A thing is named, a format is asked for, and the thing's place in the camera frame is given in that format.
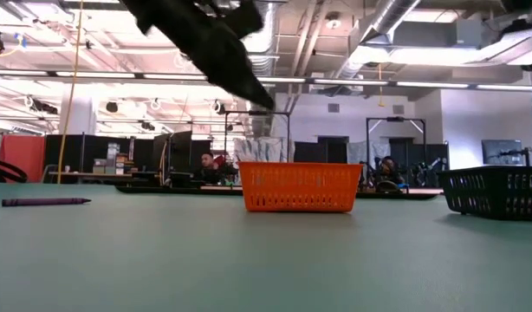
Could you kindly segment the orange plastic basket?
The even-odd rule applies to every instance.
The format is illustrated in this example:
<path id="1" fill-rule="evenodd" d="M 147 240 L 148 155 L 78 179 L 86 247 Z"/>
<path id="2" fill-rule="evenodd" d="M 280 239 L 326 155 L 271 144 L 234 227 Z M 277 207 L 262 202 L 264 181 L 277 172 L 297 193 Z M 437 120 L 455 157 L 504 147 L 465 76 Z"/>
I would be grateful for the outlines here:
<path id="1" fill-rule="evenodd" d="M 350 212 L 361 164 L 241 162 L 245 208 L 249 212 Z"/>

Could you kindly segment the green table mat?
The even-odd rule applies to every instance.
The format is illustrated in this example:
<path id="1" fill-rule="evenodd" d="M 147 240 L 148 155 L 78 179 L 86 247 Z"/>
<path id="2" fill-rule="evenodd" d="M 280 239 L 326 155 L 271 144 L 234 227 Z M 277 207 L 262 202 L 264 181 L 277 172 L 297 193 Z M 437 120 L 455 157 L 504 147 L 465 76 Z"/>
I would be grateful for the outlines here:
<path id="1" fill-rule="evenodd" d="M 2 207 L 3 199 L 87 198 Z M 250 213 L 229 196 L 0 184 L 0 312 L 532 312 L 532 222 L 428 201 Z"/>

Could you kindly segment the ceiling light strip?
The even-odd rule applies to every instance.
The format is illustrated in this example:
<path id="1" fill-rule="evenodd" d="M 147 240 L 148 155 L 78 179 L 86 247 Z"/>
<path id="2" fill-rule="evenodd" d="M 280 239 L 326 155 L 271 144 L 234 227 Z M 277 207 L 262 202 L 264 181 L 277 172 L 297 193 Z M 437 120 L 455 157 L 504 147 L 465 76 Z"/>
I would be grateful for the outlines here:
<path id="1" fill-rule="evenodd" d="M 493 90 L 503 92 L 529 92 L 532 93 L 532 85 L 493 85 L 480 84 L 476 86 L 477 90 Z"/>
<path id="2" fill-rule="evenodd" d="M 317 85 L 342 85 L 342 86 L 387 86 L 389 81 L 380 80 L 341 80 L 341 79 L 310 79 L 309 84 Z"/>
<path id="3" fill-rule="evenodd" d="M 277 77 L 277 76 L 259 76 L 257 79 L 262 83 L 297 83 L 303 84 L 307 82 L 307 78 L 301 77 Z"/>
<path id="4" fill-rule="evenodd" d="M 115 73 L 115 72 L 66 72 L 57 71 L 57 76 L 61 77 L 83 77 L 83 78 L 111 78 L 111 79 L 132 79 L 135 78 L 133 73 Z"/>
<path id="5" fill-rule="evenodd" d="M 188 74 L 143 74 L 145 79 L 166 81 L 207 81 L 205 75 Z"/>
<path id="6" fill-rule="evenodd" d="M 1 76 L 48 76 L 46 71 L 0 69 Z"/>
<path id="7" fill-rule="evenodd" d="M 469 84 L 434 82 L 434 81 L 396 81 L 396 86 L 405 87 L 405 88 L 460 89 L 460 88 L 468 88 Z"/>

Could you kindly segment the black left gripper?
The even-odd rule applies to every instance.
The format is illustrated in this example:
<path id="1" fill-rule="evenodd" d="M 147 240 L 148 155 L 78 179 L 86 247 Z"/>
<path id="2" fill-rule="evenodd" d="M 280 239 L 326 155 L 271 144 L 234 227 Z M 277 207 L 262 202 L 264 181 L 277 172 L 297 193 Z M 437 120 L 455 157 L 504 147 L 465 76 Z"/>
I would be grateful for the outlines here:
<path id="1" fill-rule="evenodd" d="M 188 55 L 209 83 L 264 109 L 273 98 L 254 75 L 241 40 L 263 29 L 263 17 L 253 0 L 240 0 L 224 10 L 214 0 L 120 0 L 147 34 L 159 29 Z"/>

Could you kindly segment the black monitor screen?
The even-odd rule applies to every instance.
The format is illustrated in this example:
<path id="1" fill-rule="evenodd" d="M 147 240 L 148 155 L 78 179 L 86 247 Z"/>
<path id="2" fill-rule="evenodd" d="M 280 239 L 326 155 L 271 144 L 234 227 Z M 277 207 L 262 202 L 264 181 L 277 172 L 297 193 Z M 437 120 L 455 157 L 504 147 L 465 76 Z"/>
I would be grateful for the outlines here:
<path id="1" fill-rule="evenodd" d="M 520 140 L 482 140 L 483 164 L 491 166 L 522 166 Z"/>

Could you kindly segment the red partition panel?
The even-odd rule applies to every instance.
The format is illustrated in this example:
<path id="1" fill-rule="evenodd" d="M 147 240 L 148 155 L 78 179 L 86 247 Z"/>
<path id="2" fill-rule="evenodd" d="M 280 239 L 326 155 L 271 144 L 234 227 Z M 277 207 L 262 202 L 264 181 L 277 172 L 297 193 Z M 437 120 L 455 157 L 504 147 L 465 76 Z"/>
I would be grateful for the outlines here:
<path id="1" fill-rule="evenodd" d="M 43 174 L 45 138 L 30 135 L 4 135 L 0 160 L 27 174 L 27 181 L 38 183 Z"/>

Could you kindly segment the clear plastic cover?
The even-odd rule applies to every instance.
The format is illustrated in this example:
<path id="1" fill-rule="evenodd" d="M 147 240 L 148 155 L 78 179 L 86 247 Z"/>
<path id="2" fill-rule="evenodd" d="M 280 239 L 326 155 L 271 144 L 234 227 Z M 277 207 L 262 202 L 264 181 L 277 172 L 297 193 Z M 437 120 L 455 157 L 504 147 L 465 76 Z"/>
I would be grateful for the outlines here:
<path id="1" fill-rule="evenodd" d="M 284 138 L 260 137 L 234 139 L 232 158 L 236 161 L 286 162 L 287 141 Z"/>

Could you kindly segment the person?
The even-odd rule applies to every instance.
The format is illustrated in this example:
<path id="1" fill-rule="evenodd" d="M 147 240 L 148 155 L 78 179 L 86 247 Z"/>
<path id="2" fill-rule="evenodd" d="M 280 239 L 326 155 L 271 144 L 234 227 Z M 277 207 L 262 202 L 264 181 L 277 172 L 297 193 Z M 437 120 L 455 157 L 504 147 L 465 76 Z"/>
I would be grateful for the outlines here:
<path id="1" fill-rule="evenodd" d="M 398 163 L 390 156 L 375 159 L 375 191 L 379 193 L 402 193 L 405 180 L 399 171 Z"/>
<path id="2" fill-rule="evenodd" d="M 215 157 L 212 153 L 203 153 L 201 156 L 201 166 L 194 174 L 195 180 L 199 180 L 208 185 L 217 185 L 225 175 L 223 171 L 224 157 Z"/>

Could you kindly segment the black background rig frame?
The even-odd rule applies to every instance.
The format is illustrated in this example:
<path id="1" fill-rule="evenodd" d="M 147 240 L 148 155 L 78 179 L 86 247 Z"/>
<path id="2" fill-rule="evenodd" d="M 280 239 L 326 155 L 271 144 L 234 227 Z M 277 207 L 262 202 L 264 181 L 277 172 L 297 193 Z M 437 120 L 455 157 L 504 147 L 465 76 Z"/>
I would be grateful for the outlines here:
<path id="1" fill-rule="evenodd" d="M 423 157 L 424 162 L 427 162 L 427 130 L 426 130 L 426 121 L 425 119 L 420 118 L 405 118 L 401 116 L 390 116 L 390 117 L 366 117 L 366 143 L 367 143 L 367 161 L 366 161 L 366 167 L 367 167 L 367 174 L 370 173 L 371 165 L 370 165 L 370 133 L 380 124 L 381 121 L 386 122 L 405 122 L 408 121 L 411 123 L 420 133 L 423 135 L 422 139 L 422 146 L 423 146 Z"/>
<path id="2" fill-rule="evenodd" d="M 260 137 L 252 136 L 250 131 L 250 116 L 271 116 L 271 129 L 269 136 L 260 137 L 275 137 L 284 138 L 287 141 L 288 160 L 292 162 L 294 159 L 295 145 L 291 138 L 291 116 L 288 112 L 271 112 L 265 110 L 226 110 L 223 120 L 223 156 L 230 156 L 232 160 L 232 153 L 234 150 L 234 139 L 257 139 Z"/>

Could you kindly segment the silver ventilation duct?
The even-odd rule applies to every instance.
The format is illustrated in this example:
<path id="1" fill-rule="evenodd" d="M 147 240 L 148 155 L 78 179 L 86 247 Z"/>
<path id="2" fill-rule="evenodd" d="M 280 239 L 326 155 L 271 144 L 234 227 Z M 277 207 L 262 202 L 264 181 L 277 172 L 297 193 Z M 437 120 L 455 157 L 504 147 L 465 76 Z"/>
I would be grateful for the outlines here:
<path id="1" fill-rule="evenodd" d="M 384 47 L 393 44 L 394 31 L 421 1 L 379 0 L 371 15 L 355 23 L 347 39 L 347 58 L 332 78 L 352 79 L 368 63 L 384 62 Z"/>
<path id="2" fill-rule="evenodd" d="M 243 44 L 249 52 L 253 72 L 256 76 L 274 76 L 275 64 L 279 59 L 276 55 L 276 31 L 278 27 L 277 13 L 279 3 L 256 0 L 263 20 L 263 28 L 243 39 Z M 271 116 L 250 116 L 250 131 L 252 136 L 269 136 L 271 129 Z"/>

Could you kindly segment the black plastic basket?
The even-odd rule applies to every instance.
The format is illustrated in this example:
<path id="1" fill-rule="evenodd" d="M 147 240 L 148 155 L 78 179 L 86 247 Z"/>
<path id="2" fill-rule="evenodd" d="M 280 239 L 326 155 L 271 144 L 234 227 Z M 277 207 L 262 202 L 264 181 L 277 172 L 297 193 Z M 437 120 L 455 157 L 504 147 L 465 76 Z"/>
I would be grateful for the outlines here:
<path id="1" fill-rule="evenodd" d="M 497 220 L 532 221 L 532 166 L 480 166 L 441 172 L 451 211 Z"/>

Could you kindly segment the purple crayon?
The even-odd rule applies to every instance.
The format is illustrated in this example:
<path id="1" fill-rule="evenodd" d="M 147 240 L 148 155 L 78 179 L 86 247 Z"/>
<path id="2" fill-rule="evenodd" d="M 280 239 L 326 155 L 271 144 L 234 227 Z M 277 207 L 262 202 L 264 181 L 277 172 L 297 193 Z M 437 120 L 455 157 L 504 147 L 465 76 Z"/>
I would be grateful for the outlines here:
<path id="1" fill-rule="evenodd" d="M 15 198 L 3 199 L 2 207 L 40 206 L 40 205 L 83 205 L 89 203 L 87 198 Z"/>

